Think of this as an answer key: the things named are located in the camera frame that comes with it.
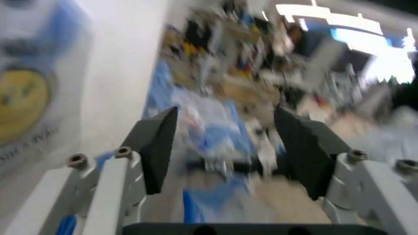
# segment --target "white wall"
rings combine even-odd
[[[45,170],[62,166],[73,153],[93,157],[115,149],[141,118],[170,1],[75,0],[91,20],[93,37],[76,118],[81,135],[62,127],[68,141],[52,141],[48,156],[0,188],[0,233]]]

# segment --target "ceiling light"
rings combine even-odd
[[[264,19],[265,19],[266,21],[269,21],[269,19],[268,19],[268,18],[267,18],[267,16],[266,16],[266,13],[265,13],[264,11],[262,11],[261,13],[263,14]]]
[[[413,37],[413,36],[412,36],[412,29],[411,29],[411,28],[407,28],[407,29],[406,29],[406,32],[408,33],[408,36],[409,36],[409,37]]]
[[[326,19],[328,24],[331,25],[340,25],[351,28],[358,28],[372,33],[383,35],[382,29],[380,28],[380,23],[360,17],[349,16],[344,14],[330,14]]]
[[[316,18],[326,18],[331,14],[328,7],[296,5],[296,4],[277,4],[276,9],[282,16],[306,16]]]
[[[276,9],[279,14],[285,16],[288,22],[295,22],[293,16],[323,18],[326,19],[328,24],[358,28],[383,35],[379,22],[364,19],[362,17],[349,16],[344,14],[333,14],[327,7],[297,4],[277,4]]]
[[[306,25],[306,21],[304,18],[299,19],[299,25],[304,31],[308,31],[308,26]]]

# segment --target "yellow smiley face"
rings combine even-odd
[[[44,113],[49,101],[46,79],[28,70],[0,74],[0,145],[24,134]]]

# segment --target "metal bolt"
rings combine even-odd
[[[72,167],[74,169],[83,170],[87,167],[87,157],[82,153],[77,153],[72,155],[67,162],[68,167]]]
[[[396,169],[405,175],[412,175],[418,172],[418,162],[410,159],[397,160]]]
[[[132,149],[128,146],[122,146],[115,150],[115,158],[132,159]]]
[[[347,154],[347,160],[349,163],[354,164],[363,160],[367,160],[367,155],[363,151],[352,149]]]

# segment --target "poster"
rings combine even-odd
[[[0,232],[80,141],[92,37],[71,0],[0,1]]]

